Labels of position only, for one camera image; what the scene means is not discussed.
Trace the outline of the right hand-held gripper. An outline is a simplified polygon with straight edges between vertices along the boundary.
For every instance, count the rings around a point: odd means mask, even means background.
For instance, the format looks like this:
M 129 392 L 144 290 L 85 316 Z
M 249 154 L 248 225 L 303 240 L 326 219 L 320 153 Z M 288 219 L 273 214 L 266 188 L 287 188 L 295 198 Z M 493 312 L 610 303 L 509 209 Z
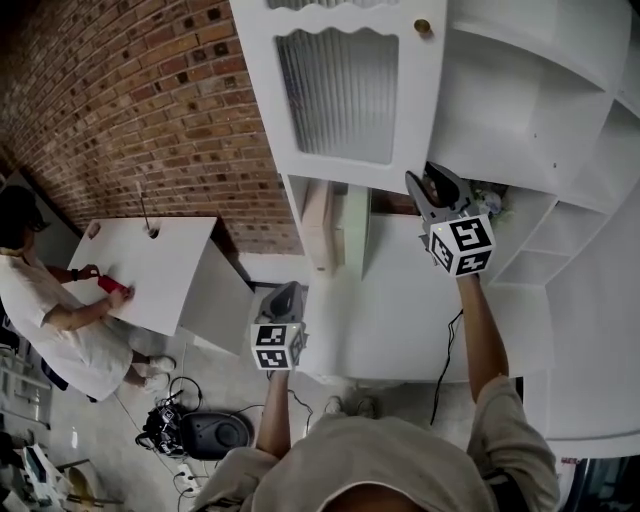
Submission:
M 483 272 L 496 247 L 490 220 L 471 200 L 468 182 L 450 169 L 427 163 L 431 195 L 442 208 L 430 200 L 421 178 L 405 173 L 407 193 L 423 219 L 420 239 L 436 266 L 452 277 Z

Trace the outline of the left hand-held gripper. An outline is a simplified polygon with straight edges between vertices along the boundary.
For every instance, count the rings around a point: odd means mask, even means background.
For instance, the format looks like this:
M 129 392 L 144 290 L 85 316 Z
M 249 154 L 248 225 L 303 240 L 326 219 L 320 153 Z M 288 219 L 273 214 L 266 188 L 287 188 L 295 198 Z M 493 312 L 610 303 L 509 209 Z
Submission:
M 251 349 L 259 370 L 291 370 L 299 364 L 306 347 L 303 288 L 289 282 L 271 290 L 260 304 L 259 315 L 281 323 L 253 324 Z

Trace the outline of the white cabinet door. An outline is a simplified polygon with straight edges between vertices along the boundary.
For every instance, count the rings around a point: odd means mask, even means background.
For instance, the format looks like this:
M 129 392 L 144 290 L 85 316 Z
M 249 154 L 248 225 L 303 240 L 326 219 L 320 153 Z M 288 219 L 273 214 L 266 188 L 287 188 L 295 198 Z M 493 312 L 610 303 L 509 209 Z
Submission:
M 277 170 L 403 192 L 428 156 L 447 0 L 230 4 Z

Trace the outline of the person's right forearm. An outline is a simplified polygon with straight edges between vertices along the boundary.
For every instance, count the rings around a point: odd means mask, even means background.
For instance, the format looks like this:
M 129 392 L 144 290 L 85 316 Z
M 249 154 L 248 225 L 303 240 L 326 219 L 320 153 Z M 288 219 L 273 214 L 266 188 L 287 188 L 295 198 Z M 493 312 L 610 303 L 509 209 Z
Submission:
M 464 317 L 465 344 L 471 396 L 499 376 L 509 375 L 502 337 L 476 274 L 456 280 Z

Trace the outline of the person's left forearm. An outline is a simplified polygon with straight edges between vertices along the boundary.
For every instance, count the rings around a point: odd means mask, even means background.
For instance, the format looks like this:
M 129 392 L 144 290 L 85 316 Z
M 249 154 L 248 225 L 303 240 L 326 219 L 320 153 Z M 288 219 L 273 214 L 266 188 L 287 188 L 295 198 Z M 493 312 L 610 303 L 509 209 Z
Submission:
M 291 449 L 288 381 L 288 371 L 272 374 L 256 437 L 256 448 L 277 459 Z

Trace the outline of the short beige file box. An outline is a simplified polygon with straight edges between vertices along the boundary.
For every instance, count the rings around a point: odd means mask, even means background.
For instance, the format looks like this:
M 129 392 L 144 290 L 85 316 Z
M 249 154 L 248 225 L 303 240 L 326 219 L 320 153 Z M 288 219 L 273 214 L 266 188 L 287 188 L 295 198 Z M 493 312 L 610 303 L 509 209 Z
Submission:
M 348 185 L 345 183 L 333 182 L 332 192 L 332 216 L 331 225 L 333 229 L 333 260 L 335 268 L 345 263 L 345 205 L 348 195 Z

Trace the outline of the white shelf unit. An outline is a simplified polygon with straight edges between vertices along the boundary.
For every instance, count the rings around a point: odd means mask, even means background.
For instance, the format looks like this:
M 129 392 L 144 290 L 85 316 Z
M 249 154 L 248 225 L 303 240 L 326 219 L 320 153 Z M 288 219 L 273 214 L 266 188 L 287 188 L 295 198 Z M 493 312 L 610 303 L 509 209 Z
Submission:
M 639 152 L 640 14 L 631 0 L 447 0 L 424 167 L 510 187 L 489 283 L 546 285 L 635 185 Z M 307 189 L 323 179 L 279 173 L 305 252 Z

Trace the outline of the white side table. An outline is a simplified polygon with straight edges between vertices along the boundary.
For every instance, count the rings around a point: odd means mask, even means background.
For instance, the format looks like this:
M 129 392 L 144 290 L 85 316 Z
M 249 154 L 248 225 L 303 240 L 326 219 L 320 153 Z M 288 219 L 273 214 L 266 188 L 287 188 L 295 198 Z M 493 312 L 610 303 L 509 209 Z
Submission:
M 85 232 L 71 267 L 94 264 L 133 288 L 116 318 L 168 337 L 187 331 L 204 348 L 240 354 L 254 293 L 212 240 L 215 218 L 149 221 L 159 229 L 155 239 L 142 218 L 92 221 L 101 229 L 92 240 Z

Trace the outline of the black oval case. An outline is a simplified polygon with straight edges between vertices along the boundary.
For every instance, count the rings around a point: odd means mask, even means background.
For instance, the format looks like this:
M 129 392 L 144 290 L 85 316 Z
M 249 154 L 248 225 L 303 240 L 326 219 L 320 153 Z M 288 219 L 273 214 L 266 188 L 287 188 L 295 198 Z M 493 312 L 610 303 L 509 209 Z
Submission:
M 192 412 L 181 419 L 180 435 L 190 458 L 220 461 L 236 448 L 250 447 L 254 429 L 242 414 Z

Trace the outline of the dark reed diffuser jar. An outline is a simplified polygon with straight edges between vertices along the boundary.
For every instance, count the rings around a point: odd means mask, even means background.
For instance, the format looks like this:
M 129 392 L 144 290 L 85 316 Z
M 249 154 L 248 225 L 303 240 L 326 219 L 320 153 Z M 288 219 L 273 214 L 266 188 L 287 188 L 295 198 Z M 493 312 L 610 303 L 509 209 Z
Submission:
M 143 192 L 141 183 L 139 181 L 136 181 L 135 187 L 136 187 L 136 191 L 139 198 L 140 208 L 145 221 L 145 232 L 151 239 L 155 239 L 159 234 L 159 229 L 155 226 L 152 226 L 149 221 L 149 217 L 147 215 L 146 206 L 145 206 L 144 192 Z

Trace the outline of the red cloth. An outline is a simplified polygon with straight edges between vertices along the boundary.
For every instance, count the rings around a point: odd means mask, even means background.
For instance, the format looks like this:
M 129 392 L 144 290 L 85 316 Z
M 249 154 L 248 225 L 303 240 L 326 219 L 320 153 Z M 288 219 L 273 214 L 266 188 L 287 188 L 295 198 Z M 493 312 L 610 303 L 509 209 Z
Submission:
M 98 286 L 107 294 L 111 294 L 115 291 L 122 292 L 125 295 L 131 295 L 132 291 L 130 288 L 120 284 L 113 278 L 108 275 L 100 275 L 98 277 Z

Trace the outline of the person's beige shirt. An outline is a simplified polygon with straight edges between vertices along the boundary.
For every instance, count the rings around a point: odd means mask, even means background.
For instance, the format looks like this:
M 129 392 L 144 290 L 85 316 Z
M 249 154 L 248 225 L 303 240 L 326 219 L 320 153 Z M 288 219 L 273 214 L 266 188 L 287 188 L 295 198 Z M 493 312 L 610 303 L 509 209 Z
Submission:
M 478 397 L 466 449 L 395 417 L 326 415 L 282 459 L 230 451 L 190 512 L 323 512 L 360 485 L 426 512 L 554 512 L 559 499 L 555 457 L 501 376 Z

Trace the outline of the white power strip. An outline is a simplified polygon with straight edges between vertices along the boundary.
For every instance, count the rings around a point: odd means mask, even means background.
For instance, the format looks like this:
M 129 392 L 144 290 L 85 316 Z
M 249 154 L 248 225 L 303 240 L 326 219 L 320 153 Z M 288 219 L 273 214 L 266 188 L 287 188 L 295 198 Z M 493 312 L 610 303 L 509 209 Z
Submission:
M 191 489 L 192 492 L 200 489 L 199 477 L 191 470 L 187 463 L 178 465 L 176 481 L 179 482 L 184 489 Z

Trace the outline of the grey panel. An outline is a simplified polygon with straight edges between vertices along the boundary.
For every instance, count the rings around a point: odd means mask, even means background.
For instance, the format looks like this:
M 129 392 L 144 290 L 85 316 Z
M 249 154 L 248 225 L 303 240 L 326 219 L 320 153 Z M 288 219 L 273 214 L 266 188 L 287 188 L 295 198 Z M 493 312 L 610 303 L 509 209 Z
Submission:
M 8 185 L 29 189 L 43 219 L 49 226 L 35 235 L 35 251 L 45 265 L 67 268 L 77 249 L 81 236 L 78 230 L 52 203 L 44 191 L 28 176 L 18 171 L 6 180 Z

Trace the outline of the yellow stool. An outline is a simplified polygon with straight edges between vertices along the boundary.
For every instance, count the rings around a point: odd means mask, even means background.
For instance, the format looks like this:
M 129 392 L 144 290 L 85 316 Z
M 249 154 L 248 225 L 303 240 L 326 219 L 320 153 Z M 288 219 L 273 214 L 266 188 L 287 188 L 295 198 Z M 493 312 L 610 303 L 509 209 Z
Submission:
M 121 499 L 108 495 L 89 459 L 77 460 L 56 467 L 69 482 L 65 504 L 76 512 L 115 512 L 124 504 Z

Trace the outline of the white metal rack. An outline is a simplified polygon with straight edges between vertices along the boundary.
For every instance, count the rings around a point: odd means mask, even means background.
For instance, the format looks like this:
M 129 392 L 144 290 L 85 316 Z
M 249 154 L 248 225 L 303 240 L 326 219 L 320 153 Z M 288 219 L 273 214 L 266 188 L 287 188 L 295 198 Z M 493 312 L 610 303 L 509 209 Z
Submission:
M 31 374 L 34 366 L 13 350 L 0 347 L 0 414 L 51 430 L 43 414 L 42 397 L 52 390 L 49 383 Z

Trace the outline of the dark framed window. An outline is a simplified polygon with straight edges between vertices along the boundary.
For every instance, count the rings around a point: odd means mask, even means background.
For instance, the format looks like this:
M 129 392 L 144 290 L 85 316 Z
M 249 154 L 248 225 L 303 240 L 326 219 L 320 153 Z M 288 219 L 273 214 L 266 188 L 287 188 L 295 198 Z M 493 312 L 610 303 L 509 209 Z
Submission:
M 560 512 L 640 512 L 640 455 L 582 460 Z

